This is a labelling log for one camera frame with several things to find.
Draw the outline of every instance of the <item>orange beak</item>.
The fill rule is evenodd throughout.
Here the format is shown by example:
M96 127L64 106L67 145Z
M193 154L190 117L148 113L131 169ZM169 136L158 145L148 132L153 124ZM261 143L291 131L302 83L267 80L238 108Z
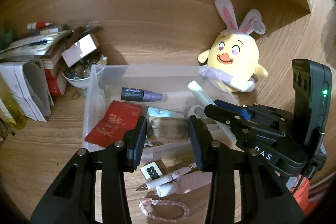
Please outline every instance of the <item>orange beak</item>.
M217 60L222 64L232 64L233 59L229 57L229 55L225 52L223 54L217 55Z

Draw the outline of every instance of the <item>metal screw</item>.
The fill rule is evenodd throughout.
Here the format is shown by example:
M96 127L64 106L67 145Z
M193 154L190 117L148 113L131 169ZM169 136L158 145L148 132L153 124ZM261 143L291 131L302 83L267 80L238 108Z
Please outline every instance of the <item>metal screw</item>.
M125 144L125 143L124 143L122 140L116 141L116 142L114 143L114 145L115 145L116 147L123 147L124 144Z
M211 142L211 146L213 146L213 147L220 147L221 146L221 142L214 140L214 141Z
M258 151L255 150L254 148L250 149L249 152L250 152L250 155L252 156L256 156L258 154Z
M85 148L81 148L77 151L77 154L80 155L80 156L83 156L86 154L86 149Z

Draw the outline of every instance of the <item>red marker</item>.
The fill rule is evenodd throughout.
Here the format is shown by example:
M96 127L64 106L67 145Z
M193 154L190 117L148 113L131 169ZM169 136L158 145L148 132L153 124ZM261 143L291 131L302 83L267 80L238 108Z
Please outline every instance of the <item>red marker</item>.
M43 21L38 21L38 22L29 23L29 24L27 25L27 29L28 29L28 30L35 30L35 29L39 29L39 28L45 28L45 27L48 27L49 25L52 25L52 23L49 23L49 22L43 22Z

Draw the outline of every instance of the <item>white bowl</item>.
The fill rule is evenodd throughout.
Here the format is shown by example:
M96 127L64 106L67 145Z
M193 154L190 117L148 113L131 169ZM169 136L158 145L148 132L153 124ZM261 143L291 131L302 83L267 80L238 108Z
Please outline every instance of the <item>white bowl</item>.
M103 72L104 69L101 69L99 72L97 72L97 80L99 81L100 78L103 76L102 72ZM86 78L83 78L83 79L70 79L68 77L65 76L65 74L63 73L62 71L62 75L64 76L65 79L68 80L68 82L77 87L77 88L80 88L80 89L86 89L88 86L89 86L89 80L90 80L90 77L86 77Z

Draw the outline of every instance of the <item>pink inner ear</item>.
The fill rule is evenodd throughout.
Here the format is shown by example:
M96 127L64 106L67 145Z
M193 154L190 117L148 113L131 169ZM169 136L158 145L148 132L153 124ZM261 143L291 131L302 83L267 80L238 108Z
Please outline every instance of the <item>pink inner ear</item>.
M250 30L252 30L252 19L254 19L255 17L251 17L249 23L244 27L244 29L241 31L243 33L248 33Z
M233 21L233 18L230 15L230 12L226 7L223 7L223 15L224 15L224 18L227 20L227 22L230 23L231 29L232 30L238 30L237 24L235 24L235 22Z

